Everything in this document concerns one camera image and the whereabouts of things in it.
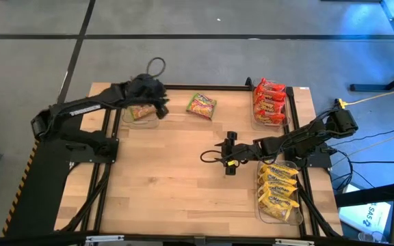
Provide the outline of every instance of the yellow warning stripe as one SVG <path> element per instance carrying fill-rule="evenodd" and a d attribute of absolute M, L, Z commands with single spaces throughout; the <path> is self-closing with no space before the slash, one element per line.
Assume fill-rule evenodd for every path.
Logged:
<path fill-rule="evenodd" d="M 36 153 L 36 150 L 38 149 L 38 144 L 39 144 L 39 141 L 35 140 L 33 148 L 31 149 L 31 154 L 28 158 L 27 166 L 25 167 L 24 174 L 22 175 L 21 182 L 19 183 L 18 189 L 16 190 L 16 195 L 14 196 L 12 206 L 10 207 L 10 211 L 8 213 L 7 219 L 5 220 L 4 227 L 3 227 L 3 236 L 5 236 L 7 233 L 9 223 L 12 220 L 14 210 L 16 208 L 16 205 L 18 204 L 19 197 L 21 196 L 22 188 L 24 187 L 25 182 L 27 181 L 28 172 L 30 171 L 30 165 L 33 163 L 34 154 Z"/>

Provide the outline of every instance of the wooden table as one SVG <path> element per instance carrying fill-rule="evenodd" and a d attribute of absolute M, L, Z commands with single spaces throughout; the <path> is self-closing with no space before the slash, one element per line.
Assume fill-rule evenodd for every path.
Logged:
<path fill-rule="evenodd" d="M 90 95 L 109 87 L 93 83 Z M 165 234 L 205 236 L 299 237 L 296 225 L 268 224 L 257 219 L 254 206 L 254 172 L 257 162 L 225 176 L 221 163 L 203 163 L 205 150 L 227 131 L 238 133 L 237 143 L 283 134 L 282 129 L 257 131 L 252 128 L 250 92 L 202 91 L 218 101 L 212 121 L 185 112 L 194 93 L 168 90 L 170 113 L 152 129 L 131 129 L 121 124 L 120 145 L 112 165 L 101 232 L 123 234 Z M 294 88 L 300 126 L 314 117 L 309 88 Z M 101 129 L 104 110 L 85 114 L 81 129 Z M 114 112 L 111 114 L 111 132 Z M 82 163 L 66 181 L 55 229 L 64 227 L 85 202 L 93 164 Z M 326 221 L 341 234 L 330 177 L 322 168 L 309 168 L 316 207 Z M 311 222 L 304 207 L 307 234 Z M 89 228 L 93 228 L 96 205 Z"/>

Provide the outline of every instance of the wire bundle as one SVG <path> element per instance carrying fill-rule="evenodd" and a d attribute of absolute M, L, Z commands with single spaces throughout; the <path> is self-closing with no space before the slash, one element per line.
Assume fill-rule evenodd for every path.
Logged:
<path fill-rule="evenodd" d="M 362 137 L 362 138 L 359 138 L 359 139 L 353 139 L 353 140 L 350 140 L 350 141 L 344 141 L 344 142 L 341 142 L 341 143 L 336 143 L 336 144 L 334 144 L 334 145 L 331 145 L 330 147 L 332 147 L 332 146 L 337 146 L 337 145 L 339 145 L 339 144 L 350 143 L 350 142 L 353 142 L 353 141 L 359 141 L 359 140 L 363 140 L 363 139 L 370 138 L 370 137 L 376 137 L 376 136 L 379 136 L 379 135 L 384 135 L 384 134 L 388 134 L 388 133 L 393 133 L 393 132 L 394 132 L 394 130 L 388 131 L 388 132 L 385 132 L 385 133 L 378 133 L 378 134 L 375 134 L 375 135 L 372 135 L 372 136 Z M 338 160 L 338 161 L 337 161 L 334 165 L 332 165 L 332 166 L 334 167 L 336 164 L 338 164 L 338 163 L 340 163 L 341 161 L 347 159 L 347 161 L 348 161 L 348 163 L 349 163 L 350 172 L 349 172 L 348 174 L 345 174 L 345 175 L 342 175 L 342 176 L 339 176 L 339 177 L 337 177 L 337 178 L 332 179 L 331 182 L 334 182 L 334 181 L 336 181 L 336 180 L 338 180 L 338 179 L 340 179 L 340 178 L 345 178 L 345 179 L 342 181 L 342 183 L 341 183 L 337 188 L 334 188 L 334 187 L 333 187 L 333 189 L 336 190 L 336 191 L 340 191 L 340 190 L 346 188 L 346 186 L 348 186 L 348 185 L 350 184 L 350 182 L 352 181 L 353 173 L 358 174 L 364 181 L 366 181 L 371 187 L 374 188 L 374 186 L 373 186 L 363 175 L 359 174 L 357 171 L 354 170 L 354 166 L 353 166 L 352 164 L 353 164 L 353 163 L 363 163 L 363 164 L 364 164 L 364 163 L 394 163 L 394 161 L 351 161 L 351 159 L 349 158 L 349 156 L 351 156 L 351 155 L 353 155 L 353 154 L 356 154 L 356 153 L 358 153 L 358 152 L 361 152 L 361 151 L 363 151 L 363 150 L 367 150 L 367 149 L 372 148 L 372 147 L 374 147 L 374 146 L 383 144 L 383 143 L 385 143 L 385 142 L 387 142 L 387 141 L 390 141 L 390 140 L 392 140 L 392 139 L 394 139 L 394 136 L 393 136 L 393 137 L 390 137 L 390 138 L 388 138 L 388 139 L 385 139 L 384 141 L 380 141 L 380 142 L 378 142 L 378 143 L 374 143 L 374 144 L 372 144 L 372 145 L 370 145 L 370 146 L 367 146 L 366 148 L 362 148 L 362 149 L 360 149 L 360 150 L 357 150 L 357 151 L 355 151 L 355 152 L 353 152 L 353 153 L 351 153 L 351 154 L 346 154 L 346 153 L 344 153 L 344 152 L 342 152 L 342 151 L 340 151 L 340 150 L 337 150 L 337 151 L 340 152 L 342 155 L 344 155 L 344 157 L 343 157 L 342 159 Z"/>

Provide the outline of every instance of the yellow cable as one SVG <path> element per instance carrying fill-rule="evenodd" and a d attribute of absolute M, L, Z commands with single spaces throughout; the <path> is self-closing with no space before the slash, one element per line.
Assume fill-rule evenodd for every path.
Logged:
<path fill-rule="evenodd" d="M 387 95 L 390 95 L 390 94 L 394 94 L 394 91 L 393 91 L 393 92 L 387 92 L 387 93 L 384 93 L 384 94 L 380 94 L 380 95 L 377 95 L 377 96 L 372 96 L 371 98 L 366 98 L 366 99 L 362 99 L 362 100 L 357 100 L 356 102 L 345 102 L 345 101 L 341 100 L 341 98 L 339 98 L 339 102 L 340 102 L 341 107 L 342 107 L 342 108 L 345 108 L 345 106 L 348 106 L 348 105 L 355 105 L 355 104 L 357 104 L 357 103 L 362 103 L 362 102 L 365 102 L 365 101 L 367 101 L 367 100 L 379 98 L 379 97 L 381 97 L 381 96 L 387 96 Z"/>
<path fill-rule="evenodd" d="M 362 148 L 362 149 L 360 149 L 360 150 L 357 150 L 357 151 L 355 151 L 355 152 L 352 152 L 352 153 L 348 154 L 347 157 L 352 156 L 353 154 L 356 154 L 356 153 L 361 152 L 361 151 L 363 151 L 363 150 L 366 150 L 366 149 L 368 149 L 368 148 L 372 148 L 372 147 L 374 147 L 374 146 L 383 144 L 383 143 L 385 143 L 385 142 L 387 142 L 387 141 L 390 141 L 390 140 L 393 140 L 393 139 L 394 139 L 394 137 L 391 137 L 391 138 L 385 139 L 385 140 L 383 140 L 383 141 L 380 141 L 380 142 L 378 142 L 378 143 L 374 143 L 374 144 L 372 144 L 372 145 L 370 145 L 370 146 L 367 146 L 366 148 Z M 339 163 L 340 161 L 342 161 L 342 160 L 344 160 L 344 159 L 346 159 L 346 156 L 345 156 L 344 158 L 340 159 L 339 161 L 337 161 L 337 162 L 336 162 L 334 165 L 332 165 L 332 166 L 334 167 L 337 163 Z"/>

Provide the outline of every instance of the red snack bag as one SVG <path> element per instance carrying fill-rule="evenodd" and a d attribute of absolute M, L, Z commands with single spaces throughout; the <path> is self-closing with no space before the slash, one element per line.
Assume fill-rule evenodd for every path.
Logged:
<path fill-rule="evenodd" d="M 254 113 L 254 118 L 257 122 L 264 124 L 282 124 L 285 115 L 283 113 L 269 113 L 265 110 L 259 110 Z"/>
<path fill-rule="evenodd" d="M 285 85 L 273 83 L 272 81 L 268 81 L 265 78 L 261 79 L 261 82 L 259 83 L 259 85 L 262 85 L 262 86 L 266 87 L 267 89 L 273 90 L 275 92 L 281 92 L 285 89 Z"/>
<path fill-rule="evenodd" d="M 254 112 L 265 110 L 269 113 L 280 113 L 284 107 L 285 102 L 276 102 L 268 100 L 265 95 L 258 96 L 254 104 Z"/>
<path fill-rule="evenodd" d="M 278 102 L 284 102 L 285 97 L 287 96 L 285 92 L 275 92 L 267 89 L 263 85 L 259 84 L 258 87 L 254 90 L 254 98 L 256 100 L 259 96 L 265 96 L 266 99 L 275 100 Z"/>

